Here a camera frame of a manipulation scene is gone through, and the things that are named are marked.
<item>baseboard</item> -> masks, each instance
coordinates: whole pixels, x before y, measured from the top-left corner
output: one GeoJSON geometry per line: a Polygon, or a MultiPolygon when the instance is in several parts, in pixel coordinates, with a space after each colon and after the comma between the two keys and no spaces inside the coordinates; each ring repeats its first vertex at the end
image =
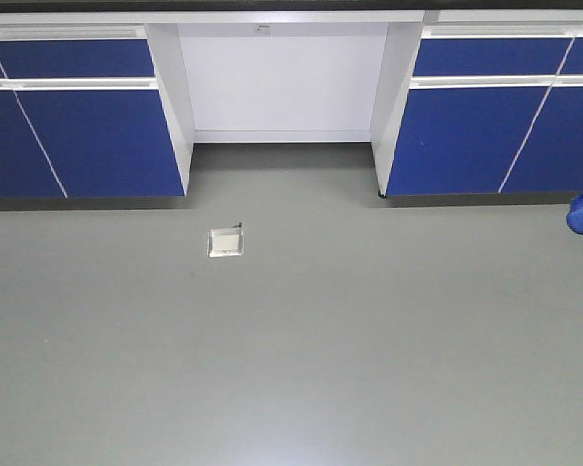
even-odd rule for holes
{"type": "Polygon", "coordinates": [[[197,143],[368,143],[369,130],[210,131],[196,130],[197,143]]]}

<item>floor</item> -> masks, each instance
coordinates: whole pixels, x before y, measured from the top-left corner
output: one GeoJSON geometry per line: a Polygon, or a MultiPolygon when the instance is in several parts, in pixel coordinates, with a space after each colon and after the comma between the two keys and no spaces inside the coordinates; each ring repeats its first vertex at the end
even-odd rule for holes
{"type": "Polygon", "coordinates": [[[567,205],[376,192],[367,145],[199,146],[180,208],[0,212],[0,466],[583,466],[567,205]]]}

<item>countertop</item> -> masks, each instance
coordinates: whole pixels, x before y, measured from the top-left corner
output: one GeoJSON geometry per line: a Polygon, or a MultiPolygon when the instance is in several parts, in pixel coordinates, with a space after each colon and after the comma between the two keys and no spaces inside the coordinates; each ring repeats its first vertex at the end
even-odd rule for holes
{"type": "Polygon", "coordinates": [[[583,9],[583,0],[0,0],[0,13],[446,9],[583,9]]]}

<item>white panel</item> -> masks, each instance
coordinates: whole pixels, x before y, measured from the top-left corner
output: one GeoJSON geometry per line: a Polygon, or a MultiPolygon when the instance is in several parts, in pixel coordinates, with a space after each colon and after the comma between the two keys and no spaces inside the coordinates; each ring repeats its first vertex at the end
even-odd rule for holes
{"type": "Polygon", "coordinates": [[[194,37],[179,26],[197,130],[369,129],[386,24],[361,32],[331,25],[328,35],[310,37],[276,24],[270,36],[234,29],[234,37],[221,37],[224,29],[194,37]]]}
{"type": "Polygon", "coordinates": [[[548,87],[555,75],[415,76],[411,89],[472,89],[478,87],[548,87]]]}
{"type": "Polygon", "coordinates": [[[166,124],[186,193],[194,147],[194,117],[179,34],[175,24],[148,24],[146,29],[166,124]]]}
{"type": "Polygon", "coordinates": [[[142,25],[117,24],[53,24],[39,27],[0,26],[0,41],[52,41],[81,39],[139,39],[145,38],[142,25]]]}
{"type": "Polygon", "coordinates": [[[286,11],[286,12],[99,12],[0,13],[0,24],[233,24],[302,22],[418,22],[423,10],[286,11]]]}
{"type": "Polygon", "coordinates": [[[196,143],[367,143],[369,131],[196,131],[196,143]]]}
{"type": "Polygon", "coordinates": [[[384,49],[376,106],[371,121],[371,146],[380,192],[387,190],[408,85],[417,59],[422,24],[391,24],[384,49]]]}
{"type": "Polygon", "coordinates": [[[583,10],[442,10],[438,22],[583,22],[583,10]]]}
{"type": "Polygon", "coordinates": [[[155,78],[0,78],[0,90],[152,90],[155,78]]]}

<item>white wall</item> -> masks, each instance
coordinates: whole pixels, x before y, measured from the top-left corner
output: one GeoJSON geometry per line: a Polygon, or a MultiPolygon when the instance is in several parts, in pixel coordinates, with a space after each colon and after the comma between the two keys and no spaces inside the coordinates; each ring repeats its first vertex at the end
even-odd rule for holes
{"type": "Polygon", "coordinates": [[[369,141],[387,25],[268,27],[179,26],[198,140],[369,141]]]}

